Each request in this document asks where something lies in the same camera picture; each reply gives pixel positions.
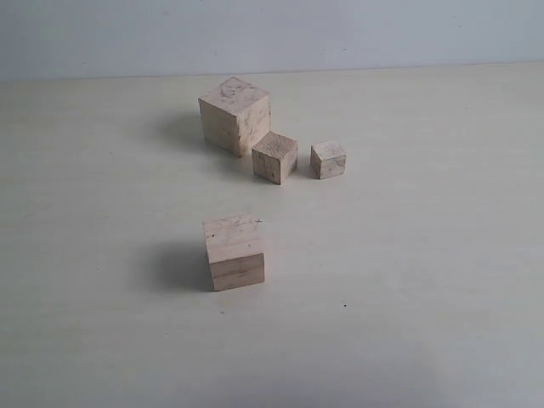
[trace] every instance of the table surface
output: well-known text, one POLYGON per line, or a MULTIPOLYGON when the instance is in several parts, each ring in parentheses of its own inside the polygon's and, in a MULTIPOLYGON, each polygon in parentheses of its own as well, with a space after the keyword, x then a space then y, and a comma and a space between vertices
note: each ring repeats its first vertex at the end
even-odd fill
POLYGON ((225 78, 0 84, 0 405, 544 405, 544 64, 241 76, 282 186, 203 140, 225 78), (210 292, 241 213, 267 281, 210 292))

